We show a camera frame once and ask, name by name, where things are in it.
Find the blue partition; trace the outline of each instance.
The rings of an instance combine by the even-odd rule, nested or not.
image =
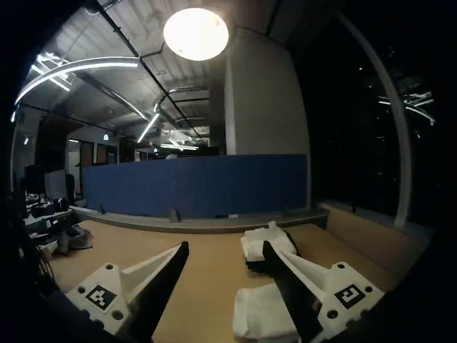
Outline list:
[[[89,167],[86,204],[107,212],[214,218],[306,206],[305,155],[231,155]]]

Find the ceiling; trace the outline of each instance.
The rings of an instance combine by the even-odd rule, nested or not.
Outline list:
[[[230,22],[235,23],[237,29],[233,29],[234,26],[232,26],[232,35],[245,30],[240,26],[262,34],[269,30],[269,36],[272,39],[293,49],[303,42],[303,39],[297,39],[297,36],[301,37],[301,32],[305,28],[317,26],[312,19],[319,17],[319,21],[322,22],[322,9],[328,12],[329,3],[339,2],[331,0],[303,2],[296,0],[121,0],[106,12],[140,55],[161,49],[162,29],[167,18],[187,7],[213,7],[227,18],[229,25]],[[276,12],[274,22],[269,25],[274,12]],[[308,37],[312,36],[311,31],[310,29],[310,34],[305,37],[308,40]],[[132,56],[106,20],[101,15],[90,15],[85,8],[79,9],[61,27],[44,51],[55,53],[70,62],[94,57]],[[211,61],[196,62],[181,58],[166,44],[161,53],[144,58],[144,62],[167,90],[180,86],[209,87],[211,68],[214,68]],[[157,84],[142,66],[135,69],[97,69],[90,71],[90,74],[141,111],[152,110],[154,102],[161,94]],[[30,78],[36,76],[31,71]],[[64,91],[51,82],[45,82],[30,92],[23,101],[124,133],[129,133],[128,130],[135,125],[145,125],[145,121],[137,114],[76,77],[69,88],[70,91]],[[209,93],[208,91],[175,93],[172,97],[174,99],[208,98]],[[179,102],[178,106],[191,120],[210,116],[209,100]],[[163,108],[175,120],[181,119],[170,101],[165,100]],[[199,122],[205,123],[199,120],[192,120],[192,122],[195,123],[194,126],[198,126]]]

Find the desk surface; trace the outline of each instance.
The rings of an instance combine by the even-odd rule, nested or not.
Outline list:
[[[241,233],[156,233],[110,226],[94,221],[80,224],[93,235],[92,249],[72,252],[51,261],[62,291],[68,292],[105,262],[125,268],[159,254],[186,240],[189,258],[154,333],[156,343],[237,342],[232,319],[235,295],[240,288],[254,288],[273,280],[251,273],[245,266]],[[303,258],[329,268],[348,262],[382,290],[396,280],[384,269],[355,252],[342,241],[314,225],[286,229]]]

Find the office desk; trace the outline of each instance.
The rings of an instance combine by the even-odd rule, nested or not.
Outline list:
[[[155,343],[237,342],[232,332],[234,299],[240,288],[273,282],[251,273],[245,266],[241,233],[156,233],[84,221],[91,230],[93,248],[71,252],[51,261],[56,279],[69,291],[105,262],[121,268],[137,264],[181,241],[189,242],[189,258],[154,333]],[[306,224],[286,229],[302,256],[325,267],[346,261],[382,290],[396,279],[384,269],[350,249],[317,226]]]

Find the concrete pillar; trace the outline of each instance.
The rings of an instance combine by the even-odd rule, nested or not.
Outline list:
[[[290,54],[256,36],[235,37],[226,51],[227,155],[306,154],[308,128]]]
[[[210,146],[219,147],[225,155],[225,54],[210,60]]]

